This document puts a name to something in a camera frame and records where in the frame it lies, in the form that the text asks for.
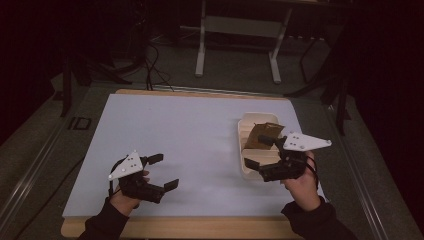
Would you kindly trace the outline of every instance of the black sleeve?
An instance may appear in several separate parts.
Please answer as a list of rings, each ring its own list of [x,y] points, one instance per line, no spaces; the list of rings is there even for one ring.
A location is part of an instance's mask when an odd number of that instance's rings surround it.
[[[333,205],[320,198],[321,205],[310,212],[303,211],[295,202],[284,207],[281,213],[289,219],[293,232],[307,240],[357,240],[352,231],[337,220]]]
[[[107,198],[100,213],[85,222],[85,231],[78,239],[118,240],[128,219],[116,210]]]

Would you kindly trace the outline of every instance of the person's arm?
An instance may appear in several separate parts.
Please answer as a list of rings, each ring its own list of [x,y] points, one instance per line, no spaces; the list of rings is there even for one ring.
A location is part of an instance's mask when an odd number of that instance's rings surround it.
[[[85,231],[79,236],[79,240],[118,240],[129,215],[138,204],[139,199],[124,196],[119,186],[115,194],[106,198],[102,210],[97,216],[85,222]]]
[[[314,158],[312,152],[306,154]],[[315,167],[312,160],[308,159],[308,163]],[[314,174],[308,168],[297,179],[281,181],[295,200],[281,211],[289,219],[293,232],[307,240],[356,240],[352,231],[337,219],[334,207],[318,196],[315,181]]]

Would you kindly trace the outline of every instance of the wooden table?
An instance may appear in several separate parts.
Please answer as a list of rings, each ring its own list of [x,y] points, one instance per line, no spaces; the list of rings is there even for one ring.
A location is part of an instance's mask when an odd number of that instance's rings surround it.
[[[192,96],[213,98],[277,99],[225,94],[119,90],[119,94]],[[85,217],[65,218],[61,233],[78,237],[85,229]],[[301,239],[293,233],[287,218],[271,217],[132,217],[122,238],[166,239]]]

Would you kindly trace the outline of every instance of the white paper sheet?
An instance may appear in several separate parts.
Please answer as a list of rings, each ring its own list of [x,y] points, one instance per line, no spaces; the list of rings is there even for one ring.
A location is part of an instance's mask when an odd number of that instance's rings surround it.
[[[180,182],[160,204],[142,202],[132,216],[280,215],[293,201],[289,192],[242,177],[237,124],[245,112],[275,114],[284,135],[301,132],[288,100],[110,95],[63,216],[97,215],[112,166],[134,150],[164,154],[146,166],[151,184]]]

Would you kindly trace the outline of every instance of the hand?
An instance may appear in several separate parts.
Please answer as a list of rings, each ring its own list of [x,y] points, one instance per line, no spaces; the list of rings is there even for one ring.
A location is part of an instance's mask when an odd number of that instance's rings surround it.
[[[147,176],[148,171],[143,170],[143,176]],[[129,216],[134,207],[140,204],[141,200],[136,198],[130,198],[125,196],[119,188],[119,185],[116,187],[115,193],[110,198],[110,204],[116,208],[121,214]]]
[[[311,151],[305,154],[314,159],[314,154]],[[315,168],[314,162],[308,158],[308,164]],[[306,168],[305,173],[297,179],[281,180],[286,189],[290,191],[294,201],[304,211],[312,211],[321,205],[321,199],[318,196],[315,176],[309,168]]]

